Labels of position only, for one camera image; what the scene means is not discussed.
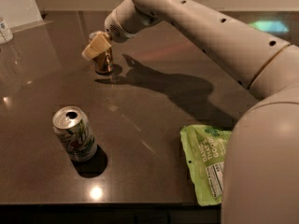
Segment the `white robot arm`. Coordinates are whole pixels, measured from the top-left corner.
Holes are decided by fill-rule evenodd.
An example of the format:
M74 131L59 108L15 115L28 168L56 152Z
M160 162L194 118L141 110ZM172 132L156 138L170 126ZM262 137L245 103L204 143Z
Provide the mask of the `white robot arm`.
M299 48L193 0L124 0L105 20L113 42L167 21L256 99L235 125L223 174L221 224L299 224Z

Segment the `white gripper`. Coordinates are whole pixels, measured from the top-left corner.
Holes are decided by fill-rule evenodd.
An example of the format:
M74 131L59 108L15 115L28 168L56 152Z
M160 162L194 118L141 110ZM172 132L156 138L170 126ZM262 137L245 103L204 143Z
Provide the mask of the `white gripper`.
M107 33L92 33L91 41L81 55L86 61L90 61L111 47L109 36L113 41L123 43L159 22L159 19L139 10L132 0L124 0L105 19Z

